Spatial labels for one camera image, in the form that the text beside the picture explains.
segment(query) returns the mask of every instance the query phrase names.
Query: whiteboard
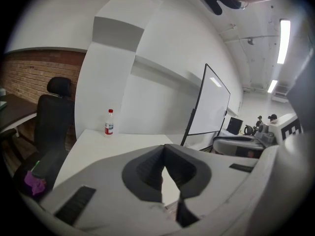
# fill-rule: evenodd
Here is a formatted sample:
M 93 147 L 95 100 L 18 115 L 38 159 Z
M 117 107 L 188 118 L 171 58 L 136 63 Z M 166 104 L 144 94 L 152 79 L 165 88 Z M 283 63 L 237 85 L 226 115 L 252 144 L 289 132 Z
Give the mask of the whiteboard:
M 206 64 L 195 115 L 188 135 L 219 131 L 229 100 L 230 92 L 210 66 Z

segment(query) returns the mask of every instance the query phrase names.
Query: ceiling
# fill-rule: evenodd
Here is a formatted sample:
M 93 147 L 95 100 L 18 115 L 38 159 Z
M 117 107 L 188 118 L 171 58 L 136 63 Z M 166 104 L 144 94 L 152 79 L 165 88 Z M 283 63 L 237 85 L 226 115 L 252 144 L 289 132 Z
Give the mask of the ceiling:
M 220 16 L 200 0 L 188 1 L 209 19 L 225 42 L 245 89 L 267 90 L 271 80 L 276 79 L 279 82 L 275 91 L 288 90 L 311 50 L 306 14 L 295 0 L 251 3 L 238 10 L 219 2 L 223 9 Z M 291 20 L 289 49 L 283 65 L 277 64 L 280 19 Z M 254 37 L 254 45 L 242 40 L 248 37 Z

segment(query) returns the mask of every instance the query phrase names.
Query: office chair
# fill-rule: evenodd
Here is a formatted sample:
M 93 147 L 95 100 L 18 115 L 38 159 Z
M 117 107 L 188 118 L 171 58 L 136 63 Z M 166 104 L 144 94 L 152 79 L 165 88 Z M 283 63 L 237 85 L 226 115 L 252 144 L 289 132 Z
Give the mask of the office chair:
M 74 117 L 74 102 L 67 99 L 71 96 L 70 85 L 71 80 L 63 77 L 54 77 L 48 82 L 47 91 L 58 96 L 44 94 L 39 98 L 34 132 L 37 152 L 22 163 L 13 177 L 18 190 L 36 201 L 53 188 L 67 157 L 65 138 Z M 45 190 L 34 196 L 32 187 L 24 182 L 31 170 L 34 177 L 46 180 Z
M 0 143 L 3 141 L 7 141 L 10 148 L 12 149 L 15 156 L 19 159 L 20 162 L 24 162 L 23 157 L 21 156 L 18 148 L 15 146 L 13 142 L 13 136 L 17 133 L 17 131 L 14 128 L 8 129 L 0 134 Z
M 246 125 L 246 127 L 244 128 L 244 135 L 250 136 L 253 132 L 254 132 L 254 129 L 251 126 Z

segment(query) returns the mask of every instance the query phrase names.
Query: air conditioner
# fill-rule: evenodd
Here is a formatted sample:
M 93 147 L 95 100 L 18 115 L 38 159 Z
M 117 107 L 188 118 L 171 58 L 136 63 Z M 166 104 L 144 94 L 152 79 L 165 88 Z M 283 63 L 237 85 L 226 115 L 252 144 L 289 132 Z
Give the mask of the air conditioner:
M 285 97 L 285 95 L 283 93 L 275 93 L 271 97 L 271 99 L 274 101 L 282 102 L 282 103 L 289 102 L 289 100 Z

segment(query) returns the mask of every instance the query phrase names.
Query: water bottle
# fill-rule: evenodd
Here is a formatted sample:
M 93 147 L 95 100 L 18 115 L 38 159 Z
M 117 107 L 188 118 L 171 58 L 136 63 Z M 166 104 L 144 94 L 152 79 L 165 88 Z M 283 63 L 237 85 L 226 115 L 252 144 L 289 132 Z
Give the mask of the water bottle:
M 114 131 L 114 123 L 113 123 L 113 110 L 109 109 L 108 110 L 108 116 L 105 121 L 105 136 L 106 137 L 111 137 L 113 135 Z

